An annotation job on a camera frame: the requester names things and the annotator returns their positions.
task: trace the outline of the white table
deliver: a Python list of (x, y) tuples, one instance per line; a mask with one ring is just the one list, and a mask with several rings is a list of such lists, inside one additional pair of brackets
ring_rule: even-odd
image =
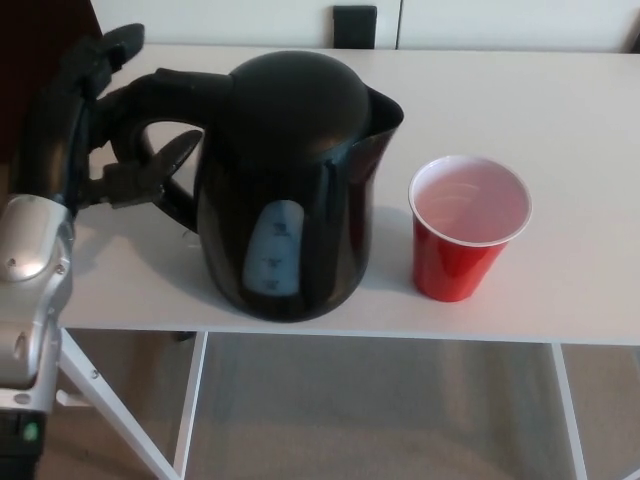
[[(268, 50), (155, 46), (113, 88), (157, 67), (227, 72)], [(374, 236), (361, 286), (341, 307), (303, 323), (256, 320), (215, 291), (184, 228), (151, 205), (80, 214), (74, 293), (65, 328), (199, 332), (176, 470), (73, 343), (62, 367), (152, 471), (183, 478), (207, 332), (464, 339), (551, 344), (576, 476), (587, 478), (562, 343), (640, 345), (640, 57), (630, 55), (328, 50), (397, 100), (406, 119), (376, 178)], [(166, 141), (178, 127), (155, 132)], [(518, 172), (534, 202), (525, 233), (474, 297), (442, 304), (409, 279), (407, 186), (424, 162), (481, 154)], [(114, 161), (110, 149), (96, 166)], [(179, 172), (189, 185), (194, 162)], [(640, 478), (640, 471), (627, 480)]]

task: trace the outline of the red cup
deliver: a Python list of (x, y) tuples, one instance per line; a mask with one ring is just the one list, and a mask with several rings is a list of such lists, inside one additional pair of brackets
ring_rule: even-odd
[(413, 281), (442, 302), (468, 298), (507, 243), (531, 218), (531, 197), (508, 168), (480, 157), (452, 155), (416, 172)]

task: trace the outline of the white wall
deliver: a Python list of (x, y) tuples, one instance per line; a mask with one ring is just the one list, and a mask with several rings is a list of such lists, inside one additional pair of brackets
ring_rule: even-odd
[[(155, 43), (328, 46), (330, 7), (378, 6), (378, 48), (400, 0), (92, 0), (104, 31), (142, 22)], [(400, 48), (620, 51), (640, 0), (404, 0)]]
[(103, 31), (144, 23), (152, 43), (330, 46), (331, 6), (378, 7), (377, 48), (395, 48), (400, 0), (92, 0)]
[(400, 48), (620, 51), (640, 0), (404, 0)]

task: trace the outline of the white table frame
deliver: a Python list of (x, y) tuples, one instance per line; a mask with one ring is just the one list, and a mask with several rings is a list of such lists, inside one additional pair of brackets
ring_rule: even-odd
[[(186, 478), (189, 449), (198, 405), (200, 380), (202, 378), (202, 368), (206, 355), (208, 336), (208, 332), (198, 332), (195, 336), (176, 451), (173, 462), (170, 463), (169, 459), (158, 449), (111, 386), (100, 375), (80, 346), (66, 329), (62, 330), (60, 368), (78, 388), (88, 404), (100, 412), (105, 420), (107, 420), (122, 439), (131, 447), (140, 460), (142, 460), (149, 470), (160, 480), (185, 480)], [(562, 345), (552, 343), (549, 344), (549, 349), (556, 371), (575, 478), (576, 480), (588, 480)], [(83, 402), (74, 402), (70, 400), (70, 398), (71, 397), (59, 396), (64, 406), (84, 405)], [(628, 475), (623, 480), (639, 479), (640, 469)]]
[[(195, 337), (178, 441), (173, 462), (170, 463), (111, 386), (100, 375), (80, 346), (69, 335), (69, 332), (62, 329), (61, 370), (80, 390), (84, 399), (100, 412), (140, 460), (160, 480), (185, 479), (208, 335), (207, 332), (199, 332)], [(63, 404), (78, 406), (82, 405), (82, 402), (63, 401)]]

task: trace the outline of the kettle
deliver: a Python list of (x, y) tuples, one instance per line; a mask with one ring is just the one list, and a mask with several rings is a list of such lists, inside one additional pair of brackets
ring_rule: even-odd
[[(154, 122), (204, 130), (193, 195), (168, 178), (155, 204), (199, 234), (231, 304), (295, 322), (330, 311), (358, 286), (376, 168), (403, 111), (349, 67), (283, 51), (229, 75), (159, 69), (97, 108), (108, 112), (105, 134), (121, 163), (154, 161), (145, 133)], [(183, 160), (168, 162), (177, 169)]]

